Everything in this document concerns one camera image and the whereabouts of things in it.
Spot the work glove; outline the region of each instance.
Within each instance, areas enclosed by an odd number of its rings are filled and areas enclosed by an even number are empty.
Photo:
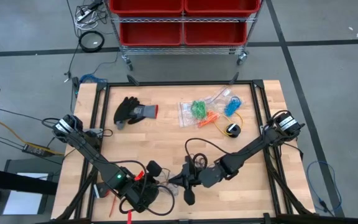
[[[116,113],[114,114],[114,124],[117,125],[118,130],[124,128],[124,121],[131,118],[136,118],[136,115],[131,115],[130,112],[139,105],[139,100],[133,96],[125,97],[124,101],[118,106]]]
[[[138,105],[129,114],[132,118],[128,121],[128,124],[135,124],[142,121],[145,118],[157,118],[158,105]]]

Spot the blue object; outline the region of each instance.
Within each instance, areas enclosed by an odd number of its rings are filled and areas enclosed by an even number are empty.
[[[80,78],[80,84],[81,83],[100,83],[100,82],[107,82],[107,79],[98,78],[98,77],[94,76],[93,74],[86,74]]]
[[[234,114],[234,112],[236,112],[236,110],[241,106],[241,100],[240,98],[233,96],[230,99],[230,103],[228,105],[226,105],[226,107],[224,108],[224,114],[226,116],[232,116]]]
[[[337,209],[339,209],[339,208],[342,206],[342,196],[341,196],[341,193],[339,193],[338,187],[336,186],[335,170],[334,170],[334,168],[333,168],[331,165],[329,165],[328,163],[323,162],[323,161],[314,161],[314,162],[312,162],[311,164],[308,165],[308,168],[307,168],[307,170],[306,170],[306,177],[307,177],[307,179],[308,179],[308,182],[309,182],[309,185],[310,185],[311,190],[312,190],[313,193],[318,197],[318,201],[319,201],[319,202],[322,202],[323,199],[321,199],[320,196],[316,193],[316,191],[315,191],[314,188],[313,188],[313,185],[311,184],[310,178],[309,178],[309,169],[310,169],[311,165],[313,165],[313,164],[315,164],[315,163],[325,164],[325,165],[327,165],[327,166],[333,171],[333,181],[334,181],[335,190],[336,190],[336,192],[338,193],[338,196],[339,196],[339,204],[338,204],[335,208],[333,208],[332,210],[330,210],[330,212],[335,212]],[[320,208],[320,207],[317,207],[317,206],[314,206],[314,207],[315,207],[317,210],[326,212],[326,211],[324,211],[323,208]]]

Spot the clear plastic bag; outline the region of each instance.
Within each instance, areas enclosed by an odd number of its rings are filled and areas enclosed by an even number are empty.
[[[207,96],[206,98],[199,99],[197,101],[203,101],[206,105],[206,110],[208,110],[208,106],[211,103],[212,98]],[[191,102],[179,102],[178,103],[178,117],[179,117],[179,125],[181,128],[198,124],[202,119],[196,119],[191,112],[191,106],[193,105],[193,101]]]
[[[218,113],[232,116],[243,101],[233,93],[229,86],[221,88],[210,100],[209,107]]]

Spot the black metal frame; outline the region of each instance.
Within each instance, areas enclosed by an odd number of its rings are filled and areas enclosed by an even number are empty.
[[[143,83],[139,83],[139,86],[228,85],[228,84],[229,84],[229,81],[143,82]],[[233,84],[234,85],[249,85],[250,86],[252,101],[254,103],[254,109],[255,109],[255,113],[256,113],[256,117],[257,117],[257,123],[259,126],[258,129],[259,129],[259,131],[261,131],[263,122],[262,122],[262,115],[261,115],[259,104],[258,104],[256,87],[258,87],[258,89],[260,90],[260,95],[262,97],[262,102],[264,104],[264,110],[265,110],[266,117],[268,119],[269,119],[269,117],[271,117],[270,110],[269,110],[269,104],[268,104],[266,92],[264,89],[263,80],[238,80],[238,81],[235,81]],[[95,128],[101,90],[105,89],[105,94],[104,94],[104,102],[103,102],[101,122],[100,122],[99,128],[104,129],[104,125],[106,123],[106,114],[107,114],[107,107],[108,107],[108,102],[109,102],[110,88],[122,87],[122,86],[134,86],[134,84],[133,83],[98,83],[98,85],[96,87],[96,95],[95,95],[94,103],[93,103],[93,111],[92,111],[92,115],[91,115],[90,128]],[[285,181],[282,162],[281,162],[281,159],[278,157],[278,149],[275,148],[273,150],[275,153],[275,158],[277,158],[276,163],[277,163],[278,173],[279,173],[280,177]],[[264,149],[264,158],[265,158],[265,162],[267,162],[269,160],[269,162],[271,163],[268,148]],[[87,176],[86,174],[88,171],[88,164],[89,164],[88,161],[86,159],[84,159],[82,173],[81,173],[80,186],[83,184],[83,182],[86,179],[86,176]],[[277,215],[281,214],[280,204],[279,204],[278,195],[277,195],[277,188],[276,188],[275,181],[274,181],[273,177],[271,176],[271,174],[269,172],[267,172],[267,174],[268,174],[268,179],[269,179],[270,191],[272,194],[272,202],[273,202],[273,206],[274,206],[274,211],[277,216]],[[286,198],[285,195],[284,195],[284,199],[285,199],[285,206],[286,206],[287,212],[289,214],[292,214],[291,203],[289,202],[289,200]],[[75,211],[75,218],[80,218],[80,216],[81,216],[82,203],[83,203],[83,201],[81,199],[80,202],[78,203],[76,211]],[[86,218],[89,218],[90,220],[92,219],[93,205],[94,205],[94,192],[93,192],[93,190],[91,190],[91,192],[89,194],[89,200],[88,200],[88,209],[86,212]],[[143,224],[148,224],[148,223],[189,223],[189,222],[200,223],[200,224],[202,224],[202,223],[233,223],[233,224],[235,224],[235,223],[265,223],[265,221],[266,221],[266,217],[265,218],[213,219],[213,220],[152,220],[152,221],[146,220],[146,221],[133,221],[133,222],[134,223],[143,223]],[[115,221],[115,222],[107,221],[107,222],[93,222],[93,223],[99,223],[99,224],[126,223],[126,221],[125,222],[124,221]]]

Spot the caster wheel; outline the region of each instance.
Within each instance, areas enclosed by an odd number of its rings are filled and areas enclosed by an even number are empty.
[[[128,64],[128,65],[127,65],[127,69],[128,69],[129,71],[133,71],[133,70],[134,70],[134,67],[132,66],[132,64]]]
[[[245,59],[237,59],[237,65],[242,65]]]

